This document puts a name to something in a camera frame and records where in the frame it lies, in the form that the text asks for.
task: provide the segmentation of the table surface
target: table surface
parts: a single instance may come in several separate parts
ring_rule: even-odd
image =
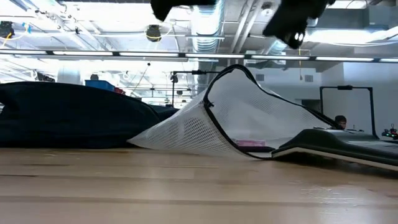
[[[0,223],[398,223],[396,172],[341,167],[0,149]]]

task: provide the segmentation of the black mat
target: black mat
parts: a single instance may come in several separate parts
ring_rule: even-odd
[[[306,129],[273,151],[272,156],[278,159],[295,152],[311,154],[311,151],[314,151],[314,154],[324,152],[358,159],[364,161],[364,164],[368,161],[398,168],[398,145],[357,131]]]
[[[0,102],[0,147],[131,147],[126,140],[177,111],[107,90],[45,82],[2,84]]]

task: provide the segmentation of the blue object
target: blue object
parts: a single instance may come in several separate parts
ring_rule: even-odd
[[[32,27],[31,27],[29,24],[28,24],[27,26],[28,26],[28,27],[27,27],[27,29],[26,29],[26,30],[27,30],[27,32],[28,32],[29,34],[31,34],[31,33],[32,33]]]
[[[114,91],[114,86],[104,80],[86,80],[86,86]]]

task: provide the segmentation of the dark blue fabric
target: dark blue fabric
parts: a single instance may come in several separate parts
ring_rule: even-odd
[[[160,117],[134,98],[62,83],[2,84],[0,102],[0,147],[126,147],[126,140],[165,119],[165,111],[172,114],[156,107]]]
[[[156,111],[161,121],[173,116],[178,111],[178,109],[165,106],[150,105],[150,107]]]

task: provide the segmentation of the black frame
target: black frame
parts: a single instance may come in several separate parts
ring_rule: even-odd
[[[371,122],[372,122],[372,135],[376,138],[379,139],[376,133],[376,125],[374,122],[374,103],[373,103],[373,87],[356,87],[356,86],[351,86],[351,85],[346,85],[346,86],[321,86],[319,87],[319,95],[320,95],[320,104],[321,104],[321,113],[323,114],[323,89],[326,88],[331,88],[331,89],[337,89],[337,90],[353,90],[353,89],[365,89],[369,91],[369,100],[371,104]]]

